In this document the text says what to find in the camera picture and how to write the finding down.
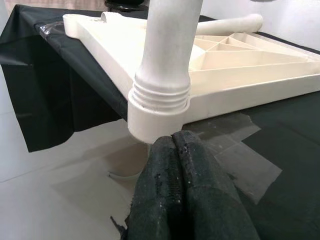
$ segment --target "floor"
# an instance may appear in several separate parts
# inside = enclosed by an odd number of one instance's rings
[[[0,68],[0,239],[117,240],[147,148],[123,120],[75,133],[66,143],[28,153]]]

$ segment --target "black tablecloth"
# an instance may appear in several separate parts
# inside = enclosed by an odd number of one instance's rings
[[[64,34],[59,22],[67,13],[96,17],[101,14],[18,5],[0,37],[0,63],[30,151],[58,145],[74,131],[127,118],[125,98],[80,41]],[[146,12],[127,14],[147,16]],[[215,151],[233,147],[234,151],[229,152],[234,155],[226,161],[239,158],[245,163],[257,163],[257,160],[265,166],[257,164],[258,172],[247,165],[243,171],[248,175],[238,179],[238,173],[228,172],[237,187],[240,183],[241,200],[262,240],[320,239],[319,103],[320,92],[315,92],[185,126],[198,129],[201,138]],[[239,119],[243,116],[250,122],[244,121],[237,129],[234,126],[241,123]],[[251,124],[258,130],[239,138],[246,135]],[[248,151],[245,156],[258,154],[260,159],[242,157],[243,149]],[[221,156],[219,153],[216,158],[223,159]],[[259,181],[253,180],[266,179],[264,174],[270,172],[263,170],[271,167],[281,172],[262,194]],[[242,182],[253,183],[245,188],[256,191],[260,198],[255,198],[255,192],[241,189]]]

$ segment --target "white plastic stand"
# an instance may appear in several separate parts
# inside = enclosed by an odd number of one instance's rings
[[[128,99],[129,130],[145,143],[186,123],[320,90],[318,55],[252,33],[262,25],[257,14],[197,25],[201,2],[151,1],[147,23],[110,12],[63,16],[66,34]]]

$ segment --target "rolled plastic pipe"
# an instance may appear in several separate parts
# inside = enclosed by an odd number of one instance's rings
[[[122,16],[115,12],[103,12],[101,20],[111,24],[134,25],[146,29],[147,20]],[[230,35],[232,33],[255,33],[263,25],[263,17],[250,14],[245,17],[199,22],[196,35]]]
[[[128,95],[128,128],[142,142],[153,144],[183,126],[202,2],[150,1],[143,58]]]

